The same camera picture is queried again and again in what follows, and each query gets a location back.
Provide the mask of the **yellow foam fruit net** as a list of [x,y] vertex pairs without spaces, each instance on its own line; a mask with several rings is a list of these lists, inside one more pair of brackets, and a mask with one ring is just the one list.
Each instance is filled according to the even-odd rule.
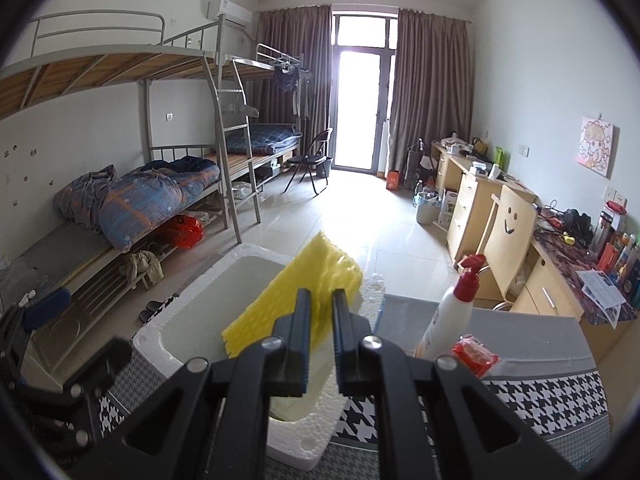
[[316,351],[331,331],[332,292],[343,289],[352,301],[362,279],[357,261],[323,233],[317,233],[221,332],[228,356],[236,358],[250,344],[269,336],[278,318],[294,312],[297,292],[302,288],[310,291],[310,350]]

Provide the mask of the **red snack packet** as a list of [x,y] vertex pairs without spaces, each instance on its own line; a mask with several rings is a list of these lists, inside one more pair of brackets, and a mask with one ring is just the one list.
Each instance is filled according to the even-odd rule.
[[451,352],[478,378],[484,377],[500,361],[495,352],[471,334],[461,336]]

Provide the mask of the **white styrofoam box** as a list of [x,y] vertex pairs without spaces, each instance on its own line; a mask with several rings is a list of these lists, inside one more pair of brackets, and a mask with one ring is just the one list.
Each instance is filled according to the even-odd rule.
[[[223,256],[134,335],[134,348],[166,378],[186,361],[227,357],[221,332],[292,260],[253,244]],[[301,398],[270,404],[267,455],[293,476],[315,474],[330,457],[330,440],[347,400],[338,393],[333,338],[311,352]]]

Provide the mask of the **white lotion pump bottle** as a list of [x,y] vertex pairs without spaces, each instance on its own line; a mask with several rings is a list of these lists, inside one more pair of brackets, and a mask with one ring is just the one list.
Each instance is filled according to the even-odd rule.
[[480,289],[480,270],[485,264],[486,257],[482,254],[466,256],[459,262],[462,273],[439,301],[413,351],[415,358],[434,361],[454,348],[470,322],[473,301]]

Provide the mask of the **houndstooth tablecloth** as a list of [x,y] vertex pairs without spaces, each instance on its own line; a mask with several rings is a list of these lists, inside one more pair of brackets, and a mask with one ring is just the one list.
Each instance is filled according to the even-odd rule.
[[[436,306],[386,295],[375,331],[411,354]],[[608,442],[611,429],[602,380],[577,322],[476,309],[466,333],[499,358],[483,377],[485,386],[576,469],[584,468]],[[164,380],[134,351],[100,400],[102,436],[115,430]],[[378,479],[374,424],[373,400],[349,399],[314,469],[301,471],[267,458],[265,478]]]

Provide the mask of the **red plastic bag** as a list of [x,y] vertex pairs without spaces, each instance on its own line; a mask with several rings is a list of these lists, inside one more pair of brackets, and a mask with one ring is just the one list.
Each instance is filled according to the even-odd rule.
[[204,237],[204,228],[198,218],[177,214],[155,230],[157,239],[178,248],[192,248]]

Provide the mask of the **wooden desk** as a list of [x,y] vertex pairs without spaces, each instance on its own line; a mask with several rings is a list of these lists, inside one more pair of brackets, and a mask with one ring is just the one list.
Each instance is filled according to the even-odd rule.
[[[451,219],[447,230],[447,246],[453,263],[478,252],[494,201],[503,185],[536,208],[537,196],[526,186],[513,180],[491,180],[472,171],[471,159],[448,153],[442,144],[432,145],[437,158],[436,186],[442,192]],[[537,220],[521,273],[516,278],[509,301],[498,304],[477,300],[484,307],[506,309],[515,313],[568,316],[574,318],[586,337],[596,362],[601,362],[620,340],[636,311],[624,304],[617,327],[613,328],[597,305],[582,292],[582,281],[576,272],[592,270],[596,264],[578,245],[570,245],[553,229],[545,229]]]

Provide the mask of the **wooden smiley face chair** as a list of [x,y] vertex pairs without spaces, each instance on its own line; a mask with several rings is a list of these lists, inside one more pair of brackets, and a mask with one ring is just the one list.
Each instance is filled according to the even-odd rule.
[[494,203],[477,247],[486,258],[480,270],[477,297],[486,304],[498,304],[512,297],[533,236],[537,211],[533,203],[506,185],[499,197],[493,195],[491,199]]

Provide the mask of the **papers on desk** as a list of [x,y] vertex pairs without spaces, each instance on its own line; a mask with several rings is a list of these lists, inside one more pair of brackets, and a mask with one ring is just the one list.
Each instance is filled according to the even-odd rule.
[[623,294],[602,271],[582,270],[576,274],[582,281],[582,292],[597,305],[608,324],[616,328],[626,302]]

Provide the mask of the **white plastic bucket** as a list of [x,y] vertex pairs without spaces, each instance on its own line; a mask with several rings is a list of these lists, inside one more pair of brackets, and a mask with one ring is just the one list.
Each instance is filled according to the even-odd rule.
[[420,192],[414,196],[416,206],[416,222],[421,226],[429,226],[437,221],[440,208],[440,197],[436,192]]

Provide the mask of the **orange floor container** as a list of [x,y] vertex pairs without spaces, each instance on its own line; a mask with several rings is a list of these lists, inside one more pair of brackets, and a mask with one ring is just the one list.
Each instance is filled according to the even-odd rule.
[[390,170],[386,174],[386,188],[389,191],[397,191],[400,188],[400,173],[397,170]]

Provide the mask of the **metal bunk bed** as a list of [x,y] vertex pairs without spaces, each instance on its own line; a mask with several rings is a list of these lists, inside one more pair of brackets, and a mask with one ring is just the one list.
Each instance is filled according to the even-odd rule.
[[129,252],[60,217],[53,197],[66,184],[113,165],[123,176],[152,162],[184,156],[218,165],[220,178],[181,214],[201,209],[211,222],[239,226],[233,185],[281,155],[260,146],[252,93],[303,66],[298,56],[256,44],[250,58],[207,40],[205,28],[122,42],[122,29],[98,29],[93,44],[75,46],[55,33],[58,50],[32,51],[1,72],[1,300],[37,300],[58,288],[70,305],[32,334],[35,358],[61,377],[75,349],[115,312],[130,290],[151,288],[181,248],[155,229]]

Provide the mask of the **brown right curtain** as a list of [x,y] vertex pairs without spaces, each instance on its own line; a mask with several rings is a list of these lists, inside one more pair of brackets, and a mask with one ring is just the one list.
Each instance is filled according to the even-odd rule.
[[468,23],[401,9],[387,168],[400,174],[420,140],[469,139],[474,73]]

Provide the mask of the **white air conditioner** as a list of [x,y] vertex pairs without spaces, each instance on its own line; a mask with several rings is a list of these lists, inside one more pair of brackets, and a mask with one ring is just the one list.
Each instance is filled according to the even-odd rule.
[[227,21],[246,27],[253,21],[253,13],[230,0],[209,0],[207,3],[206,18],[215,21],[221,15]]

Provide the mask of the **anime wall picture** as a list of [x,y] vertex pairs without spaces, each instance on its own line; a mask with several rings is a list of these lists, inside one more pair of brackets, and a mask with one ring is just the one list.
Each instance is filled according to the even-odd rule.
[[601,118],[582,118],[576,160],[602,177],[608,177],[613,158],[614,125]]

